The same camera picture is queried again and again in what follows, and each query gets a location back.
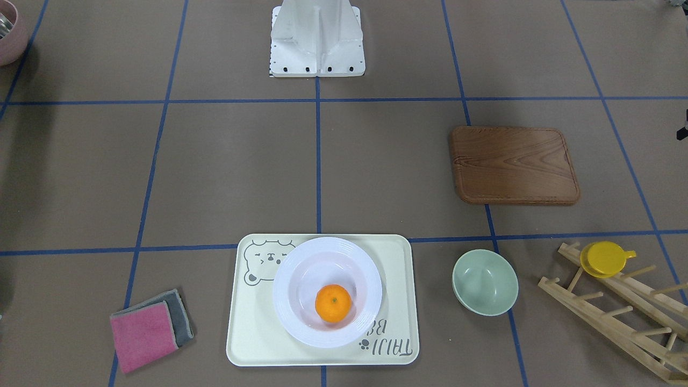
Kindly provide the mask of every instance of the gray cloth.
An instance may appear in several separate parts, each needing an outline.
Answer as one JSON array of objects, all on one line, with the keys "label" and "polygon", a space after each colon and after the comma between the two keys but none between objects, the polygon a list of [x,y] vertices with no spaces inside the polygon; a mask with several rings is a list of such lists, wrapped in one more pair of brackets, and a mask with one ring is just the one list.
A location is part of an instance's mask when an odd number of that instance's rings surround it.
[{"label": "gray cloth", "polygon": [[191,325],[189,324],[189,317],[186,315],[184,303],[182,302],[182,298],[179,296],[179,291],[177,291],[177,289],[166,291],[151,298],[150,300],[130,306],[129,308],[117,313],[113,313],[112,315],[125,315],[127,313],[131,313],[137,311],[138,309],[163,301],[167,302],[167,306],[170,311],[175,341],[177,342],[177,346],[181,347],[193,339],[193,332],[191,331]]}]

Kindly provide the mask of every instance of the pink pot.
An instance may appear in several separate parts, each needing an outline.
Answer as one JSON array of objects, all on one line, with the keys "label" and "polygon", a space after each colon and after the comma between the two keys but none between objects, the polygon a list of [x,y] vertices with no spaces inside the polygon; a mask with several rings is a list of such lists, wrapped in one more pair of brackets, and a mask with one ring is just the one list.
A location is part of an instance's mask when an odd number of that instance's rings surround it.
[{"label": "pink pot", "polygon": [[4,66],[21,57],[29,43],[29,33],[24,18],[19,15],[14,4],[0,0],[0,12],[14,24],[10,33],[0,39],[0,66]]}]

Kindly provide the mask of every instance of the light green bowl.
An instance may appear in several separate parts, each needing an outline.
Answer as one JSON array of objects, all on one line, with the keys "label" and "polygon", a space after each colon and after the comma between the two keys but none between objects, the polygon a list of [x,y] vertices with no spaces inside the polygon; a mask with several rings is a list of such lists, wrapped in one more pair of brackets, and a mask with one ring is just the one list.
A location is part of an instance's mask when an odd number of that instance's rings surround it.
[{"label": "light green bowl", "polygon": [[461,255],[454,265],[451,284],[465,307],[484,316],[501,315],[518,297],[514,269],[501,255],[489,250]]}]

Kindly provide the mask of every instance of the folded towel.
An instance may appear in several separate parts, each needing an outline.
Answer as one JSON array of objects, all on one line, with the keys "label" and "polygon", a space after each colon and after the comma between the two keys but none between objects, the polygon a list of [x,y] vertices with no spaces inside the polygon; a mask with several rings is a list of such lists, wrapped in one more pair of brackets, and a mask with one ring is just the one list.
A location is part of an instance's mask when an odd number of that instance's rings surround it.
[{"label": "folded towel", "polygon": [[110,324],[124,373],[160,359],[193,339],[177,289],[113,313]]}]

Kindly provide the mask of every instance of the cartoon bear face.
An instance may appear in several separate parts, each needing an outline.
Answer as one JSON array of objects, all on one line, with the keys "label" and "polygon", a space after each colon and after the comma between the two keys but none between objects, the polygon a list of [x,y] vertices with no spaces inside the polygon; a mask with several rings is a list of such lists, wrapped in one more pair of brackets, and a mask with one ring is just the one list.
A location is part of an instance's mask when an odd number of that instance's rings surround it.
[{"label": "cartoon bear face", "polygon": [[292,241],[285,243],[278,240],[252,240],[243,254],[248,267],[244,281],[249,286],[255,286],[261,281],[274,280],[279,264],[294,248]]}]

